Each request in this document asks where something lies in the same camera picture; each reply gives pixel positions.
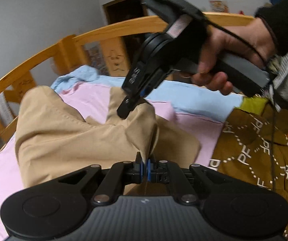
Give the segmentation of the black sleeve right forearm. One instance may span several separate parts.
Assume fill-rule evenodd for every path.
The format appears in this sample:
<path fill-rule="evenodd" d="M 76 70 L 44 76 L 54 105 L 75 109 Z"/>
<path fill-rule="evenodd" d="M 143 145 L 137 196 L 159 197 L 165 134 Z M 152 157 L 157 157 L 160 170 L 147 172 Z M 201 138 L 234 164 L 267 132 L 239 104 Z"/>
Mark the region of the black sleeve right forearm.
<path fill-rule="evenodd" d="M 288 0 L 281 0 L 270 8 L 261 7 L 255 16 L 264 21 L 277 54 L 283 56 L 288 53 Z"/>

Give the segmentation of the person's right hand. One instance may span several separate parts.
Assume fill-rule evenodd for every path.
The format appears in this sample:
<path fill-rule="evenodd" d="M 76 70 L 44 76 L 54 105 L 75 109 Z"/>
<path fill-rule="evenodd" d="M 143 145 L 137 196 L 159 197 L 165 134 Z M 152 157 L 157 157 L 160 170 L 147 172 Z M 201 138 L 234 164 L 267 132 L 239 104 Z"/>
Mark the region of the person's right hand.
<path fill-rule="evenodd" d="M 210 74 L 222 51 L 238 54 L 259 68 L 264 68 L 268 59 L 277 52 L 272 36 L 260 18 L 255 18 L 247 26 L 233 26 L 227 29 L 245 40 L 256 51 L 237 38 L 214 28 L 201 49 L 197 73 L 191 77 L 193 84 L 211 91 L 220 91 L 223 95 L 233 91 L 233 84 L 228 80 L 228 75 L 224 72 Z"/>

